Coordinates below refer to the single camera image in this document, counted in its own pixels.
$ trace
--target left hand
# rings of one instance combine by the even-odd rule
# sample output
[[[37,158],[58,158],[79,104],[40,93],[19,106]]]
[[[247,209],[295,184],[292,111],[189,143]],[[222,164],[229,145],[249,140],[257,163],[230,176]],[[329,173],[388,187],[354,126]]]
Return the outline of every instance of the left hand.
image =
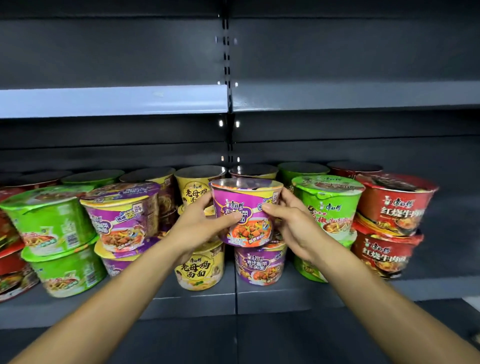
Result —
[[[240,221],[242,214],[233,212],[219,218],[207,218],[204,209],[212,200],[211,191],[200,196],[194,203],[185,208],[168,235],[162,240],[171,240],[180,250],[176,266],[185,263],[196,248],[217,235],[222,229],[228,228]]]

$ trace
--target forearm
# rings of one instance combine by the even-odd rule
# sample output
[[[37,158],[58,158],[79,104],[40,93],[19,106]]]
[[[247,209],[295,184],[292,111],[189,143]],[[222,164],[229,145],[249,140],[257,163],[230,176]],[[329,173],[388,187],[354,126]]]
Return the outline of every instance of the forearm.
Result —
[[[11,364],[103,363],[148,306],[179,255],[175,244],[163,239]]]
[[[480,353],[329,237],[315,264],[394,363],[479,363]]]

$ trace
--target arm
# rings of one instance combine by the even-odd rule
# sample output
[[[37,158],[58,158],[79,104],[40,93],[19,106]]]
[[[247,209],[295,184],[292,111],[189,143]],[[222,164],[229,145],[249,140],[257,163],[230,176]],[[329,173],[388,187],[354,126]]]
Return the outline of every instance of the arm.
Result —
[[[170,233],[75,312],[48,329],[10,364],[103,363],[155,296],[173,268],[240,213],[207,220],[207,193],[185,209]]]
[[[287,245],[319,268],[394,363],[480,363],[480,352],[371,272],[326,234],[285,188],[280,203],[262,209],[282,219],[280,231]]]

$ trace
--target hand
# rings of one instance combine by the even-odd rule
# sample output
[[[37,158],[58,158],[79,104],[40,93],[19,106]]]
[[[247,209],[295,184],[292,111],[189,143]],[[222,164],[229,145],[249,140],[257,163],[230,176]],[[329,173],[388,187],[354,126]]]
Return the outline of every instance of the hand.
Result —
[[[241,219],[240,212],[219,218],[207,218],[204,209],[210,205],[211,200],[212,193],[209,191],[188,205],[163,239],[171,240],[180,250],[180,256],[175,266],[185,263],[196,248],[217,235],[222,229],[236,224]]]
[[[267,214],[282,219],[278,230],[296,256],[309,262],[315,261],[315,246],[328,235],[316,223],[312,213],[285,187],[280,194],[280,204],[263,204]]]

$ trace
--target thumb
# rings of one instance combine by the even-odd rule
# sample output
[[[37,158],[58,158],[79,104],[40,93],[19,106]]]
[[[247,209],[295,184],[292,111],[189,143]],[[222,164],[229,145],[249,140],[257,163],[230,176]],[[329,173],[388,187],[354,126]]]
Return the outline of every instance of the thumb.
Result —
[[[209,230],[219,232],[222,229],[229,228],[240,221],[242,217],[241,212],[232,212],[231,214],[220,216],[212,220],[208,220],[206,225]]]
[[[276,218],[287,220],[291,215],[290,207],[274,205],[274,204],[262,204],[262,211]]]

